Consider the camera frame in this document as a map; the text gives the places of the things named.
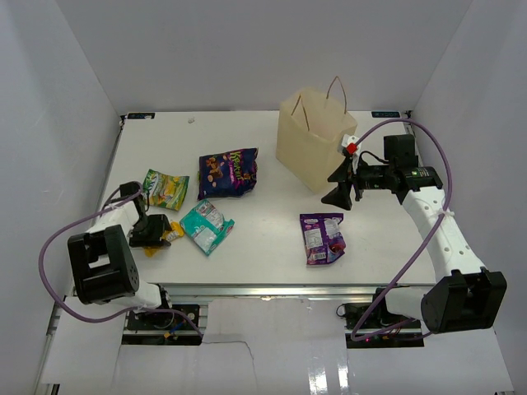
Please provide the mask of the teal white snack bag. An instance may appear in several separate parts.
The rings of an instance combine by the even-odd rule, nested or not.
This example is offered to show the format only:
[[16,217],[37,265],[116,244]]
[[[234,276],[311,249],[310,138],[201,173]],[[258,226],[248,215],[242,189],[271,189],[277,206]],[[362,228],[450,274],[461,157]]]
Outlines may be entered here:
[[209,256],[230,234],[235,222],[224,215],[207,199],[200,201],[181,220],[185,234]]

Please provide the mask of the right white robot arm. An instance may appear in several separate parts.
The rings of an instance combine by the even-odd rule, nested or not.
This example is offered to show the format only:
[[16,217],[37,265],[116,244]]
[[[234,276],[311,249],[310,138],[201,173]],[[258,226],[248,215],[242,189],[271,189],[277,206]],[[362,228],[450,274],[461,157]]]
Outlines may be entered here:
[[329,176],[337,186],[324,204],[344,210],[366,190],[388,190],[410,215],[426,244],[436,283],[431,287],[380,288],[371,308],[373,321],[391,328],[401,317],[423,322],[432,333],[490,328],[506,293],[501,272],[489,271],[469,247],[454,214],[445,208],[447,195],[437,172],[421,166],[410,134],[386,136],[384,156],[369,165],[355,136],[343,137],[342,164]]

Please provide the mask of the dark purple snack bag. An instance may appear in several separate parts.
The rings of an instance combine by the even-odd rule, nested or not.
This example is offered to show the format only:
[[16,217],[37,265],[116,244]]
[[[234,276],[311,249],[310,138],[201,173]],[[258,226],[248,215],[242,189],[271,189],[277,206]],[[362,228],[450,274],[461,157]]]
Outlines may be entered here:
[[257,184],[258,148],[243,148],[198,159],[198,200],[238,198]]

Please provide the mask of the purple candy pouch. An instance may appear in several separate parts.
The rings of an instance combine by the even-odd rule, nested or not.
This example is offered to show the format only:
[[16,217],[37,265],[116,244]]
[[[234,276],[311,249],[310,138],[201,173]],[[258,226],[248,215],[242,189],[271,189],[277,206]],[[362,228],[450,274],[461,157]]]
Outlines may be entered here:
[[342,213],[299,215],[307,266],[330,265],[345,254],[347,245],[339,228],[343,219]]

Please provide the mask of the green yellow candy bag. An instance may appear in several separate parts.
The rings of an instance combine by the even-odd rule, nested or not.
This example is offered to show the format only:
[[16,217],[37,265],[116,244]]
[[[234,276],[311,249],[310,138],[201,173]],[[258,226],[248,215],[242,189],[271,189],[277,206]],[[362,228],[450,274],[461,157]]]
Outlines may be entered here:
[[149,206],[179,211],[189,186],[189,176],[172,176],[149,169],[143,180],[143,194]]

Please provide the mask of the yellow snack packet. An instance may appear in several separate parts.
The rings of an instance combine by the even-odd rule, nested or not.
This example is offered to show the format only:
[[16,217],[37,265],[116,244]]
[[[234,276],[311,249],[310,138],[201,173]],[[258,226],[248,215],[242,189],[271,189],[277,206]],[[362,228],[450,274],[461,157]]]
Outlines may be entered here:
[[170,247],[174,241],[182,238],[183,236],[184,230],[181,225],[176,221],[171,221],[169,229],[165,230],[161,237],[161,245],[144,247],[143,251],[148,258],[151,258],[159,251]]

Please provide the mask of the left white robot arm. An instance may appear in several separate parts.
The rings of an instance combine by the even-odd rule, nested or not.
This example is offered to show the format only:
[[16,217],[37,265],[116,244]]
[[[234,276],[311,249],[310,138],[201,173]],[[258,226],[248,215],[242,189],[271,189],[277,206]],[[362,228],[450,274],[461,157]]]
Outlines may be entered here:
[[146,309],[155,328],[166,328],[174,308],[165,288],[139,276],[132,249],[163,249],[171,246],[165,233],[170,222],[164,214],[147,214],[141,185],[121,184],[104,213],[86,232],[68,239],[68,253],[77,296],[83,304],[114,301]]

